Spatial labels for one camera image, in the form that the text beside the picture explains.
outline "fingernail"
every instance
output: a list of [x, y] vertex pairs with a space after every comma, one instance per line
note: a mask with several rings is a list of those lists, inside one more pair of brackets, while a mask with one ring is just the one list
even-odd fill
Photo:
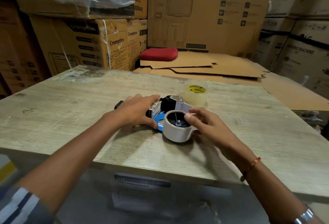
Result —
[[186, 113], [186, 114], [185, 114], [185, 116], [184, 116], [184, 118], [188, 120], [188, 119], [190, 119], [190, 118], [191, 118], [191, 116], [192, 116], [192, 114], [191, 114], [191, 113]]

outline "clear tape roll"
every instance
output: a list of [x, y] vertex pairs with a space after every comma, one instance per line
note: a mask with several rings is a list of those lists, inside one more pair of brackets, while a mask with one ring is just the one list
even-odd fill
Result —
[[178, 110], [172, 110], [167, 112], [164, 116], [162, 132], [164, 136], [170, 141], [173, 141], [175, 143], [184, 143], [190, 139], [191, 134], [195, 130], [195, 128], [193, 126], [183, 128], [171, 124], [168, 121], [167, 116], [175, 112], [185, 113], [183, 111]]
[[184, 84], [184, 101], [193, 106], [205, 105], [208, 99], [208, 85], [205, 81], [188, 80]]

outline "red thread bracelet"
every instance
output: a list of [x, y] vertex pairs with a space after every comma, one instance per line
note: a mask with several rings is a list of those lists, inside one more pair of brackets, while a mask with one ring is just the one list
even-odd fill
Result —
[[248, 169], [247, 169], [245, 172], [242, 173], [242, 176], [240, 177], [240, 181], [241, 181], [241, 182], [244, 182], [244, 181], [246, 180], [247, 172], [248, 172], [249, 170], [251, 170], [251, 169], [255, 166], [255, 164], [256, 164], [258, 161], [260, 161], [260, 160], [261, 160], [261, 157], [258, 157], [256, 160], [253, 161], [252, 164], [250, 164], [250, 166], [248, 167]]

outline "right hand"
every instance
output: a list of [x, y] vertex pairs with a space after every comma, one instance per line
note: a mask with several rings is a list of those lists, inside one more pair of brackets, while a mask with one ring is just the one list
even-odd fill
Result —
[[185, 120], [212, 141], [228, 160], [235, 162], [236, 156], [245, 152], [253, 154], [215, 113], [204, 108], [191, 108], [189, 112]]

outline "sleeve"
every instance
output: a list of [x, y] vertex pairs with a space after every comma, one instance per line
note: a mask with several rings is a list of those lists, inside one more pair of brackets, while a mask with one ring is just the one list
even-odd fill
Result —
[[54, 218], [39, 197], [25, 188], [0, 187], [0, 223], [51, 224]]

